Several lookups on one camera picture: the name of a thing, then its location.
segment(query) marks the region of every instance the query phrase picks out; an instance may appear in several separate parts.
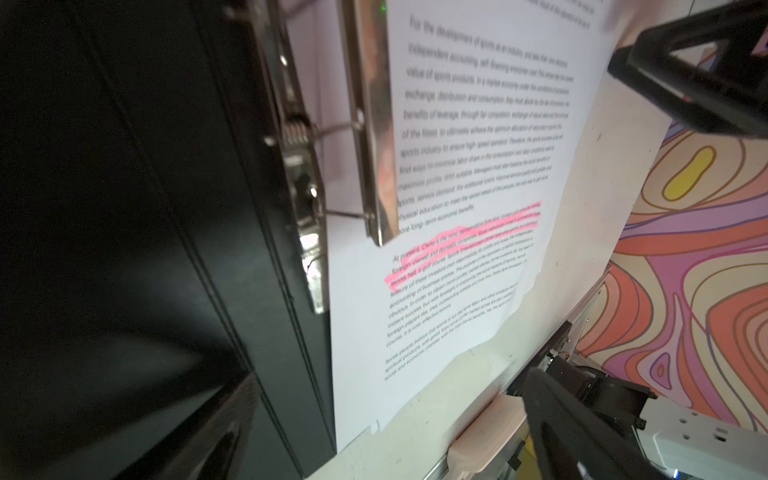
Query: abstract swirl pattern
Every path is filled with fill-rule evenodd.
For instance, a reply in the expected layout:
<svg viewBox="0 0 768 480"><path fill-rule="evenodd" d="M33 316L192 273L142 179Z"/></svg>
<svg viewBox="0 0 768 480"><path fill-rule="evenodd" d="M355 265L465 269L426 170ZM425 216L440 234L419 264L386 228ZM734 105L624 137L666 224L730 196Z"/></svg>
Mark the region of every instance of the abstract swirl pattern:
<svg viewBox="0 0 768 480"><path fill-rule="evenodd" d="M768 142L673 124L596 308L582 355L768 432Z"/></svg>

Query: pink highlighter mark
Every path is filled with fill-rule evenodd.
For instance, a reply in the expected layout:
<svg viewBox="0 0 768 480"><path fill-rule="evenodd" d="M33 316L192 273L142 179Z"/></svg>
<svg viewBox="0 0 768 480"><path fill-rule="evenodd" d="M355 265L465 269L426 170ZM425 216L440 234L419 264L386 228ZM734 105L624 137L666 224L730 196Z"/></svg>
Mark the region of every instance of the pink highlighter mark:
<svg viewBox="0 0 768 480"><path fill-rule="evenodd" d="M396 292L398 291L398 287L401 286L404 282L416 277L422 271L424 271L425 268L434 264L438 260L445 258L448 255L463 252L471 248L480 247L482 244L492 240L498 240L510 235L515 235L516 233L525 232L526 230L532 230L536 228L538 222L528 223L522 227L496 233L472 243L457 245L457 243L462 242L463 240L486 235L487 233L491 233L493 230L498 230L502 227L512 225L513 223L519 223L524 220L539 218L541 214L539 212L531 212L531 210L539 208L540 206L541 202L537 202L529 207L524 208L523 210L520 210L516 214L499 218L497 220L491 220L477 226L476 228L456 227L452 230L439 233L429 242L423 243L419 247L411 249L411 251L408 252L408 254L402 259L402 268L392 275L387 276L384 281L389 286L391 291Z"/></svg>

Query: ring binder mechanism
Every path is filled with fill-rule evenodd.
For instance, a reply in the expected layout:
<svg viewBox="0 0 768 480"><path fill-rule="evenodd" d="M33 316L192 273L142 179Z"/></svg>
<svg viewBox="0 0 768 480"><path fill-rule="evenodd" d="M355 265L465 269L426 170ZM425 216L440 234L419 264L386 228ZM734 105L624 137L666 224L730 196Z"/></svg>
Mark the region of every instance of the ring binder mechanism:
<svg viewBox="0 0 768 480"><path fill-rule="evenodd" d="M394 152L392 147L383 148L387 142L390 145L393 143L389 69L371 72L363 66L371 60L381 63L387 55L386 19L374 20L378 45L383 38L385 47L366 50L358 38L365 38L359 34L362 22L368 25L372 19L360 15L358 9L371 8L373 2L361 0L360 5L347 1L339 3L343 16L343 37L346 39L346 73L352 120L318 127L308 117L303 104L286 29L286 20L312 2L304 0L284 12L277 0L247 0L245 9L227 6L223 8L223 15L233 22L249 25L253 33L256 60L270 96L272 132L264 138L264 143L280 149L307 286L315 313L320 314L328 310L325 217L333 215L363 220L366 232L379 247L399 231L394 153L382 153ZM365 51L375 52L374 58L364 58ZM344 130L352 130L356 142L363 206L360 214L326 209L323 180L314 149L315 141Z"/></svg>

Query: yellow blob shape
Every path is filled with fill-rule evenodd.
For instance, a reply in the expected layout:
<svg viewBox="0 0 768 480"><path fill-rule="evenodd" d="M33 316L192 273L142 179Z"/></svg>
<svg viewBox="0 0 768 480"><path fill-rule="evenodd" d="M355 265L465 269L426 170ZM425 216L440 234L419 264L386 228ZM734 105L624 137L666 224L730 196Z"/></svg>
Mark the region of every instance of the yellow blob shape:
<svg viewBox="0 0 768 480"><path fill-rule="evenodd" d="M662 195L670 202L679 200L685 197L688 192L696 187L696 184L701 180L701 176L704 175L712 163L715 161L717 152L712 147L704 147L699 149L690 161L677 172L671 180L664 185L664 191Z"/></svg>

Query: sheet of paper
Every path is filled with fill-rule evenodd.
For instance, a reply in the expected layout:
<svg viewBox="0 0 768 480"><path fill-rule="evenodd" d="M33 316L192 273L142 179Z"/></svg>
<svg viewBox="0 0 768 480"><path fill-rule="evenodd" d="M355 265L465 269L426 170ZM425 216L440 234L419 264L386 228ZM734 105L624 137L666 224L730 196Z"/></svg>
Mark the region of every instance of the sheet of paper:
<svg viewBox="0 0 768 480"><path fill-rule="evenodd" d="M382 4L401 234L377 248L361 222L328 221L339 450L385 428L533 287L612 52L608 5Z"/></svg>

